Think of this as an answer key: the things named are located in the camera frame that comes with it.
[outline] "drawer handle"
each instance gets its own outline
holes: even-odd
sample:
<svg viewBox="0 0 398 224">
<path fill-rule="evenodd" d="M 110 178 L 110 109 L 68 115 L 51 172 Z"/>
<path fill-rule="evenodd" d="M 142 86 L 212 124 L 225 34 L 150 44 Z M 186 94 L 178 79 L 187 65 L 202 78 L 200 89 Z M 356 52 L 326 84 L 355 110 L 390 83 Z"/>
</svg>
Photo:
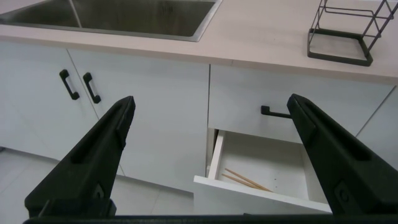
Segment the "drawer handle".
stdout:
<svg viewBox="0 0 398 224">
<path fill-rule="evenodd" d="M 93 77 L 91 76 L 90 72 L 87 72 L 85 75 L 83 75 L 83 80 L 86 83 L 86 86 L 87 86 L 88 92 L 90 93 L 91 99 L 93 99 L 93 102 L 95 104 L 97 104 L 97 103 L 101 102 L 101 97 L 99 95 L 96 95 L 96 96 L 94 95 L 93 90 L 91 89 L 90 84 L 89 84 L 89 82 L 92 81 L 92 79 L 93 79 Z"/>
<path fill-rule="evenodd" d="M 68 90 L 68 93 L 69 93 L 69 95 L 70 95 L 70 98 L 72 98 L 73 100 L 79 99 L 79 97 L 80 97 L 80 96 L 79 96 L 79 93 L 78 93 L 78 92 L 72 93 L 72 91 L 71 91 L 71 89 L 70 89 L 70 87 L 69 87 L 69 84 L 68 84 L 68 82 L 67 82 L 67 78 L 69 77 L 68 70 L 66 70 L 66 69 L 62 70 L 62 71 L 60 72 L 60 77 L 61 77 L 61 79 L 62 79 L 63 84 L 65 85 L 65 87 L 66 87 L 67 90 Z"/>
<path fill-rule="evenodd" d="M 292 119 L 292 116 L 290 114 L 282 114 L 282 113 L 271 112 L 271 109 L 269 108 L 269 106 L 261 106 L 261 114 L 268 115 L 268 116 L 276 116 L 276 117 L 279 117 L 279 118 L 290 118 L 290 119 Z"/>
</svg>

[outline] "stainless steel sink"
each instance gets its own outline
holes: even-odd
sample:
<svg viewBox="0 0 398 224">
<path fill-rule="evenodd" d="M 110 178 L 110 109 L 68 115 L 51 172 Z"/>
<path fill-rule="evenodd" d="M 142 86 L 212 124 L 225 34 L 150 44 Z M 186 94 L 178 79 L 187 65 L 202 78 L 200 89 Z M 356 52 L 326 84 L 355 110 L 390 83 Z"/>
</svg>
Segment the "stainless steel sink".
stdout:
<svg viewBox="0 0 398 224">
<path fill-rule="evenodd" d="M 222 0 L 48 0 L 0 24 L 198 42 Z"/>
</svg>

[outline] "white floor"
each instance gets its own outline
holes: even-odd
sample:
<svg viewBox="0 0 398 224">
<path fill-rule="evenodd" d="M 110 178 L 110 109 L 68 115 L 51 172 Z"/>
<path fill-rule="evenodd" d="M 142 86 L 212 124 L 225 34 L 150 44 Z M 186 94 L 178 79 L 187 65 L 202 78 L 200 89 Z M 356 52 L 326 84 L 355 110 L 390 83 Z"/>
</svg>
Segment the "white floor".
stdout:
<svg viewBox="0 0 398 224">
<path fill-rule="evenodd" d="M 5 149 L 0 152 L 0 223 L 28 219 L 25 197 L 57 161 Z M 117 215 L 192 215 L 193 194 L 118 176 L 111 199 Z"/>
</svg>

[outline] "wooden chopstick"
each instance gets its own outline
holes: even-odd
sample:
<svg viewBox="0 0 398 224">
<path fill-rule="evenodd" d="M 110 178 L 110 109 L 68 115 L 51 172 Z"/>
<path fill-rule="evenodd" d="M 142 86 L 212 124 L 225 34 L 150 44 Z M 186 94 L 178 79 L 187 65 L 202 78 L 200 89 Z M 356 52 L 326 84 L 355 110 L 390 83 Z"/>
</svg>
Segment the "wooden chopstick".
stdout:
<svg viewBox="0 0 398 224">
<path fill-rule="evenodd" d="M 263 187 L 263 186 L 257 184 L 256 182 L 254 182 L 254 181 L 252 181 L 252 180 L 250 180 L 250 179 L 248 179 L 248 178 L 246 178 L 246 177 L 244 177 L 244 176 L 242 176 L 242 175 L 240 175 L 240 174 L 237 174 L 237 173 L 233 172 L 233 171 L 230 170 L 230 169 L 225 168 L 225 170 L 227 170 L 228 172 L 234 174 L 235 176 L 237 176 L 237 177 L 239 177 L 239 178 L 244 179 L 245 181 L 249 182 L 250 184 L 256 186 L 258 189 L 266 190 L 266 191 L 272 192 L 272 191 L 270 191 L 269 189 L 267 189 L 267 188 L 265 188 L 265 187 Z"/>
<path fill-rule="evenodd" d="M 246 186 L 248 186 L 248 187 L 252 187 L 252 188 L 254 188 L 254 189 L 262 190 L 262 189 L 260 189 L 259 187 L 255 186 L 255 185 L 246 183 L 245 181 L 239 180 L 239 179 L 237 179 L 237 178 L 235 178 L 235 177 L 231 177 L 230 175 L 226 175 L 226 174 L 222 174 L 222 175 L 223 175 L 224 177 L 227 177 L 227 178 L 231 179 L 231 180 L 235 180 L 235 181 L 237 181 L 237 182 L 239 182 L 239 183 L 241 183 L 241 184 L 244 184 L 244 185 L 246 185 Z"/>
</svg>

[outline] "light wood countertop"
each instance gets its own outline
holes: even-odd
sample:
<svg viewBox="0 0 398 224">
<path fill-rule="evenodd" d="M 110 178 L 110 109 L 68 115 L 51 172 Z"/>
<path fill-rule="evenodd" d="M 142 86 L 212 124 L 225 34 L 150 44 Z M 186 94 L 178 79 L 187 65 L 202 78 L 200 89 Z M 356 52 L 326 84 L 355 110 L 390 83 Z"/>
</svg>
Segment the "light wood countertop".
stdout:
<svg viewBox="0 0 398 224">
<path fill-rule="evenodd" d="M 40 2 L 0 1 L 0 13 Z M 379 4 L 331 1 L 371 9 Z M 390 21 L 376 42 L 370 67 L 329 62 L 307 57 L 307 32 L 318 5 L 319 0 L 223 0 L 199 42 L 5 25 L 0 25 L 0 40 L 398 85 L 398 19 Z M 322 25 L 361 32 L 364 23 L 340 16 Z"/>
</svg>

